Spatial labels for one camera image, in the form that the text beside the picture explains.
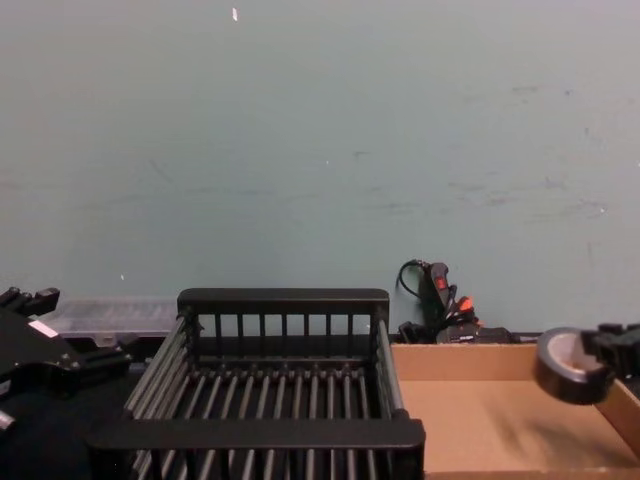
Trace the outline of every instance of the painted wall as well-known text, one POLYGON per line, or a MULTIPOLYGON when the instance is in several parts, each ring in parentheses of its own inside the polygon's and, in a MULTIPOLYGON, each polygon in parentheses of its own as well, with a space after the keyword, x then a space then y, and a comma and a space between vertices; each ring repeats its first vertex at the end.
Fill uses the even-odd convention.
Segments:
POLYGON ((2 2, 0 284, 393 290, 417 256, 490 324, 637 321, 639 24, 622 0, 2 2))

